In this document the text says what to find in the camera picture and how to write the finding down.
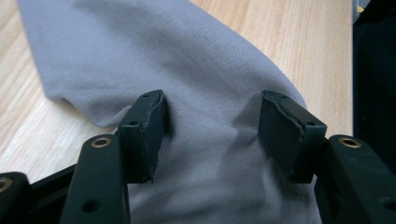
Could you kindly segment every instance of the gray fabric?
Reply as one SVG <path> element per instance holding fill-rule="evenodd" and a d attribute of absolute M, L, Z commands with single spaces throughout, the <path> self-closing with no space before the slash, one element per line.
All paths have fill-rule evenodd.
<path fill-rule="evenodd" d="M 259 146 L 262 90 L 304 101 L 261 52 L 188 1 L 20 0 L 46 95 L 117 124 L 164 91 L 171 132 L 134 223 L 317 223 L 312 186 L 287 184 Z"/>

